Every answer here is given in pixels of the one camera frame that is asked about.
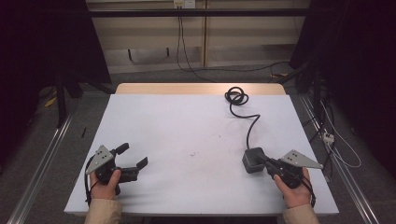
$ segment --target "silver floor rail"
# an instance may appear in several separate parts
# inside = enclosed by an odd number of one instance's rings
[[[309,100],[308,96],[301,96],[301,100],[303,105],[308,113],[309,118],[312,119],[312,123],[315,129],[319,130],[318,121],[315,119],[313,113],[313,105],[312,102]],[[361,213],[361,217],[363,218],[364,222],[367,224],[375,224],[379,223],[377,217],[375,216],[375,212],[368,202],[366,196],[364,195],[363,191],[359,187],[358,183],[355,181],[352,173],[350,173],[348,167],[344,165],[342,162],[337,160],[333,155],[331,156],[332,162],[337,169],[338,173],[340,174],[346,189],[348,190],[353,202],[356,204],[359,212]]]
[[[62,140],[64,139],[64,135],[66,134],[66,131],[70,125],[70,121],[73,115],[76,113],[78,104],[73,104],[71,107],[72,108],[70,109],[69,115],[67,116],[64,124],[61,128],[56,130],[54,136],[52,137],[44,157],[35,170],[35,174],[18,201],[17,206],[12,212],[7,224],[22,224],[25,221],[29,210],[35,201],[35,197],[40,190],[40,186],[44,180],[44,177],[46,176],[46,173],[50,168],[53,159],[55,158],[56,152],[58,151]]]

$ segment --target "black pen on floor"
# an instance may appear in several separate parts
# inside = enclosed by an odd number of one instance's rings
[[[82,132],[81,138],[85,136],[85,132],[87,132],[87,127],[84,128],[84,132]]]

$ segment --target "person's left hand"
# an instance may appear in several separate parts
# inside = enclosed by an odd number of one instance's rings
[[[91,196],[93,199],[113,200],[116,197],[116,186],[119,184],[121,170],[115,170],[107,185],[99,181],[95,172],[90,174],[91,180]]]

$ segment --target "sleeve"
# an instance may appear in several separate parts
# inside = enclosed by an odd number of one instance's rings
[[[121,219],[122,205],[114,200],[92,199],[90,210],[85,217],[86,224],[113,224]]]
[[[311,204],[287,209],[283,213],[283,218],[287,224],[319,224]]]

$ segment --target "white cable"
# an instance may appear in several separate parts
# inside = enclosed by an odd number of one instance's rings
[[[327,116],[327,119],[329,120],[330,125],[332,125],[332,120],[330,119],[329,114],[327,113],[326,107],[324,106],[324,104],[320,101],[321,105],[323,106],[324,112]],[[356,155],[356,157],[359,160],[359,165],[351,165],[349,163],[347,163],[346,161],[344,161],[341,158],[341,155],[339,155],[338,153],[335,153],[332,150],[332,147],[329,145],[329,143],[327,143],[326,145],[329,147],[329,150],[334,154],[335,158],[337,158],[338,160],[340,160],[343,164],[351,167],[351,168],[359,168],[361,167],[361,158],[359,157],[358,153],[356,153],[356,151],[353,149],[353,147],[343,138],[343,136],[341,136],[341,134],[339,132],[337,132],[337,130],[335,129],[335,127],[332,125],[332,128],[334,129],[335,133],[337,133],[337,135],[346,143],[346,145],[353,151],[353,153]]]

